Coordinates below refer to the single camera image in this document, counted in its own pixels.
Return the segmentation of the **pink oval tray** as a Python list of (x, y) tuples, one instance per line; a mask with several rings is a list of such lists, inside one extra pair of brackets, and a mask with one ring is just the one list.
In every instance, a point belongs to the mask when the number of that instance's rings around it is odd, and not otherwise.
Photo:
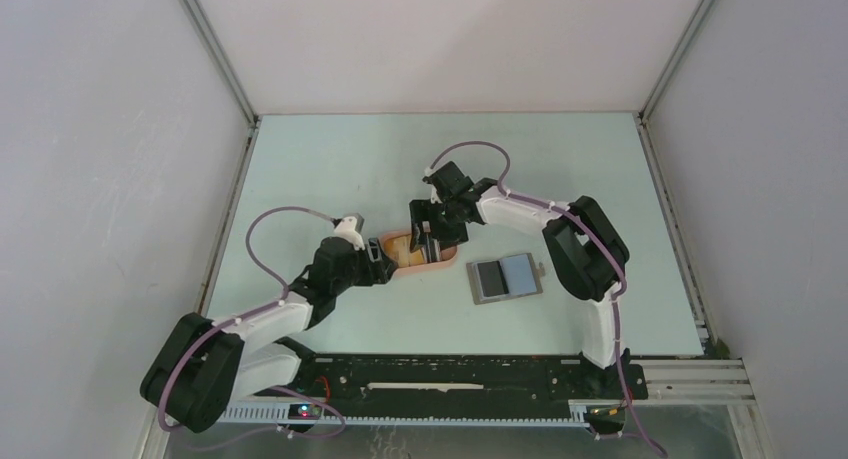
[[(397, 235), (406, 235), (406, 234), (410, 235), (410, 233), (411, 233), (410, 230), (406, 230), (406, 231), (396, 230), (396, 231), (387, 232), (387, 233), (384, 233), (383, 235), (381, 235), (379, 237), (379, 241), (381, 242), (381, 244), (383, 246), (384, 241), (389, 239), (390, 237), (397, 236)], [(455, 259), (450, 261), (450, 262), (433, 263), (433, 264), (419, 264), (417, 266), (409, 267), (409, 268), (399, 268), (398, 267), (398, 269), (397, 269), (397, 271), (395, 272), (394, 275), (396, 277), (402, 277), (402, 276), (409, 276), (409, 275), (419, 274), (419, 273), (434, 272), (434, 271), (441, 270), (441, 269), (447, 269), (448, 267), (452, 266), (456, 262), (456, 258), (457, 258), (457, 255), (456, 255)]]

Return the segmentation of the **grey card holder wallet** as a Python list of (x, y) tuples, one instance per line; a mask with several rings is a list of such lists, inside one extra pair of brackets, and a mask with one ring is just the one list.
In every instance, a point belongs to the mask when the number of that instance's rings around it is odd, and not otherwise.
[(544, 268), (531, 253), (520, 253), (499, 259), (479, 260), (466, 264), (472, 302), (488, 305), (541, 295)]

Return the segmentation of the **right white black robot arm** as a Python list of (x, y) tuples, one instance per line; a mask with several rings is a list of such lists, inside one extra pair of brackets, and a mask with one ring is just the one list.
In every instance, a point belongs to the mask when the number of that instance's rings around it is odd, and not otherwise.
[(622, 382), (616, 365), (622, 344), (619, 300), (627, 290), (625, 266), (630, 252), (607, 215), (589, 196), (571, 203), (515, 192), (501, 179), (473, 181), (454, 162), (426, 171), (427, 199), (409, 204), (411, 250), (429, 233), (445, 246), (467, 242), (470, 224), (504, 226), (544, 240), (562, 287), (579, 301), (581, 371), (585, 390), (606, 397)]

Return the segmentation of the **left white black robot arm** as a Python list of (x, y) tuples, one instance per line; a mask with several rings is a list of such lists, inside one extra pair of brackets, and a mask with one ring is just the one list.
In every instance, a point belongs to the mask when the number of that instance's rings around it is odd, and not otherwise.
[(348, 289), (384, 285), (398, 268), (375, 238), (361, 249), (325, 238), (280, 298), (217, 320), (182, 316), (143, 377), (140, 395), (156, 407), (161, 429), (194, 433), (209, 429), (231, 401), (256, 392), (282, 386), (304, 395), (315, 385), (316, 369), (282, 339), (327, 318)]

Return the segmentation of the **yellow credit card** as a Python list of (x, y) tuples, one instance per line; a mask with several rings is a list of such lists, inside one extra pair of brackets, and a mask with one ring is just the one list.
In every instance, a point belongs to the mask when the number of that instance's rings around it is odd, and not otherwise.
[(419, 251), (410, 251), (409, 234), (397, 235), (384, 241), (386, 254), (397, 263), (399, 268), (409, 268), (420, 264), (421, 254)]

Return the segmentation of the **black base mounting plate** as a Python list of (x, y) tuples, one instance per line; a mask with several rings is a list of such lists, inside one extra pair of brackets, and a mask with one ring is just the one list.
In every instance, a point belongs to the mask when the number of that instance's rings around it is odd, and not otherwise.
[(579, 403), (649, 396), (642, 366), (571, 355), (313, 354), (288, 386), (344, 417), (564, 418)]

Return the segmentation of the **left controller board red led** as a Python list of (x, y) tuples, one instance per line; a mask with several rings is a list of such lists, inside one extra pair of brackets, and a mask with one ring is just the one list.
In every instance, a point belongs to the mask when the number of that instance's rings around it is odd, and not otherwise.
[(318, 420), (323, 416), (323, 408), (311, 403), (292, 404), (287, 413), (289, 420)]

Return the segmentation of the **right controller board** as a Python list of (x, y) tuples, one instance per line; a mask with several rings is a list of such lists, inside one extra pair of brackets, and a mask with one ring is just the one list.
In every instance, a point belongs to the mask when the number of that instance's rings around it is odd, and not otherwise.
[(589, 407), (585, 415), (587, 422), (624, 423), (626, 409), (622, 407)]

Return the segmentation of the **aluminium frame rail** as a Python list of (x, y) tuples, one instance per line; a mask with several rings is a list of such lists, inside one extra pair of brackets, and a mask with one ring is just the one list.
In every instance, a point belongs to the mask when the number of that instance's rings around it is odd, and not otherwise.
[(626, 361), (644, 369), (649, 393), (645, 400), (672, 401), (679, 397), (746, 400), (753, 396), (747, 374), (738, 361), (644, 358)]

